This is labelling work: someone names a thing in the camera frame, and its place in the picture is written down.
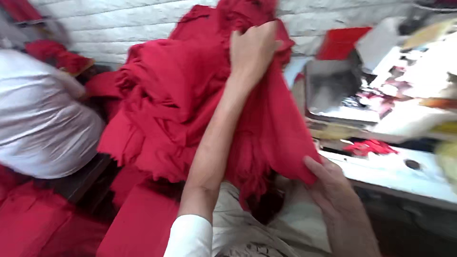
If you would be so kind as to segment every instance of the red fabric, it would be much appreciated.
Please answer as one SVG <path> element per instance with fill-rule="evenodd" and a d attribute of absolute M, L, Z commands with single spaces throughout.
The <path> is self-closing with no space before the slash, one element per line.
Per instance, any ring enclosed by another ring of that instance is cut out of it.
<path fill-rule="evenodd" d="M 185 180 L 230 74 L 231 32 L 274 20 L 275 6 L 275 0 L 221 0 L 215 9 L 196 5 L 169 39 L 131 47 L 115 75 L 116 89 L 102 81 L 90 84 L 114 91 L 105 95 L 122 95 L 98 150 L 120 166 L 151 172 L 155 180 Z M 284 44 L 246 103 L 228 159 L 226 178 L 240 188 L 241 200 L 266 191 L 271 169 L 306 183 L 315 180 L 302 158 L 319 157 L 281 70 L 293 41 L 279 23 L 277 38 Z"/>
<path fill-rule="evenodd" d="M 8 193 L 0 207 L 0 228 L 1 255 L 8 257 L 94 255 L 107 230 L 76 216 L 63 197 L 32 182 Z"/>
<path fill-rule="evenodd" d="M 17 22 L 43 19 L 27 0 L 0 0 L 0 4 Z"/>
<path fill-rule="evenodd" d="M 331 29 L 316 55 L 317 60 L 346 60 L 357 41 L 372 27 Z"/>
<path fill-rule="evenodd" d="M 41 249 L 39 257 L 95 256 L 109 225 L 72 215 Z"/>
<path fill-rule="evenodd" d="M 0 165 L 0 206 L 8 197 L 8 193 L 15 187 L 27 182 L 30 177 L 12 171 Z"/>
<path fill-rule="evenodd" d="M 71 53 L 62 44 L 47 39 L 27 43 L 26 51 L 42 62 L 55 60 L 57 69 L 64 68 L 72 75 L 79 75 L 93 63 L 91 59 Z"/>
<path fill-rule="evenodd" d="M 356 142 L 353 145 L 343 148 L 343 150 L 359 156 L 367 156 L 369 152 L 381 155 L 398 153 L 398 151 L 392 149 L 388 144 L 375 139 Z"/>
<path fill-rule="evenodd" d="M 110 189 L 114 192 L 113 204 L 120 208 L 127 199 L 130 190 L 143 182 L 151 175 L 150 172 L 141 171 L 135 165 L 123 167 L 116 175 Z"/>
<path fill-rule="evenodd" d="M 135 186 L 111 224 L 98 257 L 162 257 L 179 204 L 144 185 Z"/>

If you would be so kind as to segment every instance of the paper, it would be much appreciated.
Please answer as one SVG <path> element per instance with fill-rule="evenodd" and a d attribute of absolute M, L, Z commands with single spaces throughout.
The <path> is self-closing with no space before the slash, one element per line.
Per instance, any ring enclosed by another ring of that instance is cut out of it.
<path fill-rule="evenodd" d="M 312 57 L 307 56 L 294 56 L 290 58 L 289 64 L 284 70 L 284 79 L 286 80 L 289 90 L 292 89 L 295 78 L 303 70 L 305 64 L 311 60 Z"/>

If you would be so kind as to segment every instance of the cloth bundle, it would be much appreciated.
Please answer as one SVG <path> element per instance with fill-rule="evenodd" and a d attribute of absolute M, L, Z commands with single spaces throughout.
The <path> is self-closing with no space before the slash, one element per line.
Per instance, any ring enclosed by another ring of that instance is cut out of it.
<path fill-rule="evenodd" d="M 75 77 L 94 64 L 92 59 L 71 53 L 62 44 L 47 39 L 27 43 L 26 51 L 42 62 L 55 62 L 57 69 Z"/>
<path fill-rule="evenodd" d="M 154 180 L 186 180 L 197 146 L 230 75 L 233 30 L 245 32 L 275 20 L 276 0 L 221 0 L 216 8 L 194 6 L 168 39 L 132 46 L 118 71 L 86 84 L 90 96 L 118 98 L 98 150 L 120 166 L 135 165 Z M 315 177 L 302 159 L 319 160 L 282 76 L 294 42 L 278 21 L 277 51 L 266 75 L 251 93 L 235 131 L 226 179 L 240 188 L 240 202 L 267 190 L 275 170 L 311 184 Z"/>

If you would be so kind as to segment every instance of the white wall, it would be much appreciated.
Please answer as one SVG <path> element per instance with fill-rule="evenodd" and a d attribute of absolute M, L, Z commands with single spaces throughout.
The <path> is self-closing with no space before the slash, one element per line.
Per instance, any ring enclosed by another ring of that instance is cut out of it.
<path fill-rule="evenodd" d="M 166 38 L 176 22 L 196 4 L 218 0 L 30 0 L 68 31 L 70 50 L 103 62 L 123 63 L 127 49 Z M 410 0 L 279 0 L 277 15 L 296 42 L 294 52 L 315 54 L 325 31 L 370 26 L 403 15 Z"/>

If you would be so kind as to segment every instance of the beige cloth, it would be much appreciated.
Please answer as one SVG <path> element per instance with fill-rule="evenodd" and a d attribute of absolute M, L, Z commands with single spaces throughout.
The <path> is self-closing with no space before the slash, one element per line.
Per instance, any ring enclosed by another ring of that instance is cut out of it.
<path fill-rule="evenodd" d="M 265 244 L 288 257 L 328 256 L 329 243 L 320 209 L 309 198 L 302 183 L 287 180 L 284 207 L 264 226 L 243 211 L 239 190 L 228 182 L 221 185 L 213 212 L 212 256 L 247 242 Z"/>

